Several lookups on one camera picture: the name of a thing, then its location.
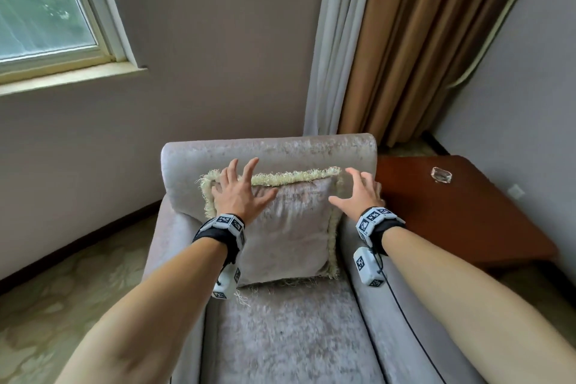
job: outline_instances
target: red-brown tabletop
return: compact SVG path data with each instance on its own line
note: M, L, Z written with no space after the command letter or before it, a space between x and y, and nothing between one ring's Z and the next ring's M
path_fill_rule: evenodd
M436 182L433 167L452 173ZM411 231L486 269L550 260L556 246L470 161L461 156L378 157L386 205Z

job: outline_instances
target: window pane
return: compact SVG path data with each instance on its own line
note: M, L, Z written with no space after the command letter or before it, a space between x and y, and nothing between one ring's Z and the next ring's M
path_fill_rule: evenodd
M77 0L0 0L0 61L95 44Z

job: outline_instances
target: person's right arm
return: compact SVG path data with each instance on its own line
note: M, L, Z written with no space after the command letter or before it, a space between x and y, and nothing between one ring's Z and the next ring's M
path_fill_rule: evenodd
M357 221L365 209L384 204L369 173L347 171L354 178L352 198L331 197L331 203ZM382 246L488 383L576 382L574 348L512 290L407 229L385 231Z

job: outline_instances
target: window sill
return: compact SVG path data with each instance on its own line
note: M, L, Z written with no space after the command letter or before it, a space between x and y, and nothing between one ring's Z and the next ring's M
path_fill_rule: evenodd
M138 68L131 62L109 62L94 67L71 70L69 72L57 73L56 75L35 77L32 79L0 85L0 96L24 91L33 91L36 89L47 89L48 87L60 85L75 84L103 77L127 76L147 72L147 69Z

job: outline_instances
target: gray wall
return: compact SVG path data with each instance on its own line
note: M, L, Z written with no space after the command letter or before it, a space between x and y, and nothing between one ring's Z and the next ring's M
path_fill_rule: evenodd
M519 0L435 131L554 240L576 283L576 0Z
M0 97L0 278L162 198L168 141L302 134L321 0L116 0L149 67Z

